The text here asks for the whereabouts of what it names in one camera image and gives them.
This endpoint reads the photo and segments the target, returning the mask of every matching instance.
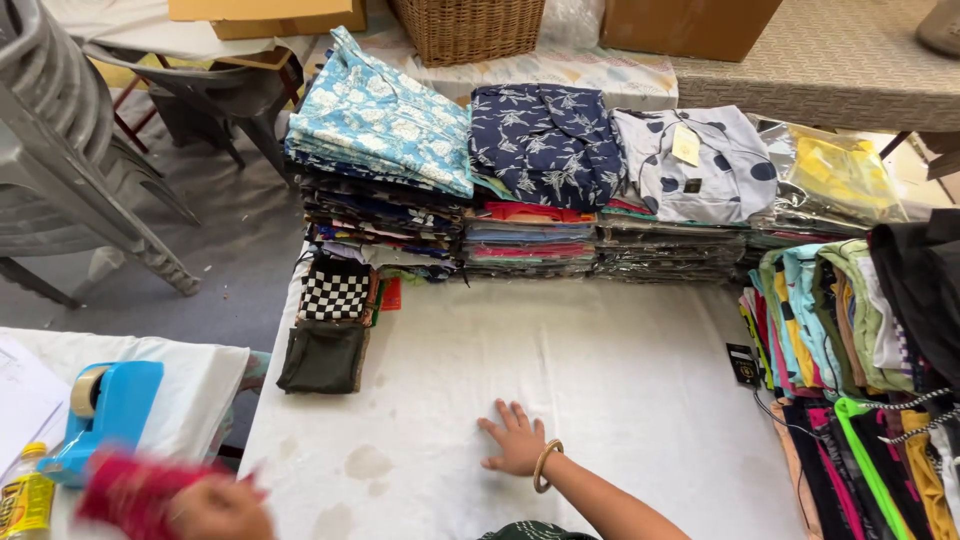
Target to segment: tape dispenser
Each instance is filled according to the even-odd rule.
[[[84,466],[101,443],[136,448],[161,379],[160,362],[86,366],[70,392],[63,448],[40,460],[40,473],[66,487],[84,487]]]

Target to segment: price tag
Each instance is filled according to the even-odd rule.
[[[700,165],[700,137],[684,124],[677,124],[673,131],[673,150],[671,154],[690,163]]]

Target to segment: gold bangle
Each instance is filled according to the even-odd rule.
[[[557,452],[564,453],[564,443],[560,442],[560,439],[553,439],[552,441],[546,443],[546,447],[543,448],[543,453],[540,454],[540,459],[537,460],[537,468],[534,469],[534,489],[537,490],[537,493],[543,493],[546,490],[550,489],[550,482],[540,485],[540,474],[543,472],[543,464],[546,463],[546,458],[550,456],[550,453],[556,450]]]

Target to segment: woman's hand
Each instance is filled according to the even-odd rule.
[[[503,419],[505,430],[486,418],[477,419],[480,426],[493,437],[496,444],[503,449],[503,455],[488,457],[480,462],[487,469],[503,471],[518,477],[531,477],[537,469],[537,460],[546,447],[546,438],[543,434],[543,421],[534,420],[530,428],[530,419],[527,418],[523,407],[517,402],[510,403],[511,412],[503,400],[496,400],[496,409]]]
[[[167,515],[182,540],[273,540],[262,500],[248,482],[208,477],[180,491]]]

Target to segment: yellow bottle label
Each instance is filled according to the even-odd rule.
[[[50,527],[50,502],[54,483],[40,473],[17,477],[0,491],[0,540],[38,528]]]

